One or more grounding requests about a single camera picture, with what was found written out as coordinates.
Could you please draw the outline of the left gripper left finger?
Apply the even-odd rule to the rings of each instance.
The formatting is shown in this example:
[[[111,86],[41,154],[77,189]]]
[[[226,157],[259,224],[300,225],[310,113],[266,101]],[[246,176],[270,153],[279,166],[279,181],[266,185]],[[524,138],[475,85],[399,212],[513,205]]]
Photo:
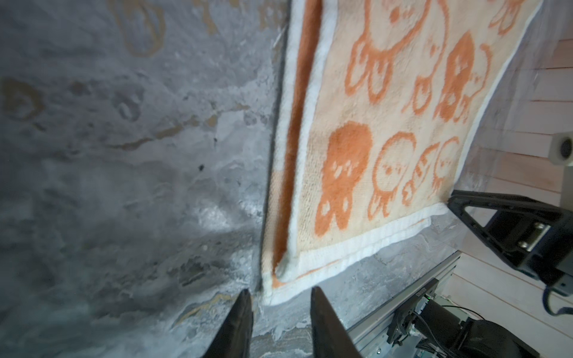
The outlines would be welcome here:
[[[253,324],[252,296],[248,289],[244,289],[237,296],[203,358],[249,357]]]

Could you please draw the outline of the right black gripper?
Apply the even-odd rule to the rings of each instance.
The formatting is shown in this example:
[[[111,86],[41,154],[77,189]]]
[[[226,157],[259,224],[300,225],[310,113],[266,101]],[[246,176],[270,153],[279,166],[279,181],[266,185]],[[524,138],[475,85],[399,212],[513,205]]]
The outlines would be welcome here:
[[[510,268],[572,294],[572,212],[522,195],[455,190],[448,209]]]

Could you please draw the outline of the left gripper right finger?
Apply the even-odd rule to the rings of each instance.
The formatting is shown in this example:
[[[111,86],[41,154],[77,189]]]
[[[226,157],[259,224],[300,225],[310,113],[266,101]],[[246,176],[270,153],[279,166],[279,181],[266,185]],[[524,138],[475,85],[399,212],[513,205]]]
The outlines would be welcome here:
[[[311,291],[310,317],[314,357],[361,357],[325,293],[318,286]]]

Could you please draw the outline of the orange patterned towel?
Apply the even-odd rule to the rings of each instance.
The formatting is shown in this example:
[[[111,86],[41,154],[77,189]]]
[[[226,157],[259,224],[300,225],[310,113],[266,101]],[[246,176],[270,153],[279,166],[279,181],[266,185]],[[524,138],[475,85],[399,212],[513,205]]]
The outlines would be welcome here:
[[[541,1],[293,1],[261,302],[283,304],[446,212]]]

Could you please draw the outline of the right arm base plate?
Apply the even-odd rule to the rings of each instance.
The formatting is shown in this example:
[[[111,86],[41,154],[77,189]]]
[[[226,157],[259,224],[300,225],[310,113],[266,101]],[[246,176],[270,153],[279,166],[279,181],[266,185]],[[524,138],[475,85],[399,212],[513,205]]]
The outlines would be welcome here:
[[[412,294],[407,296],[407,300],[395,310],[387,331],[387,342],[389,344],[396,345],[402,337],[406,337],[409,334],[410,326],[415,319],[416,307],[426,295],[435,293],[438,284],[439,280],[432,278],[424,286],[414,290]]]

